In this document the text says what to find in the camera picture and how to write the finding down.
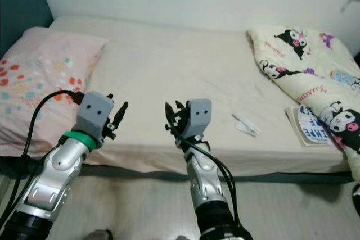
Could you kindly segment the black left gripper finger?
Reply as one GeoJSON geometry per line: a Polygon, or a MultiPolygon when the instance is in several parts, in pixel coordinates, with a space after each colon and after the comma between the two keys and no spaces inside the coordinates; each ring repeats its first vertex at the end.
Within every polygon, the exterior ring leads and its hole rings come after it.
{"type": "Polygon", "coordinates": [[[123,105],[118,109],[114,117],[114,130],[118,129],[119,124],[121,123],[126,110],[128,109],[129,103],[123,103],[123,105]]]}

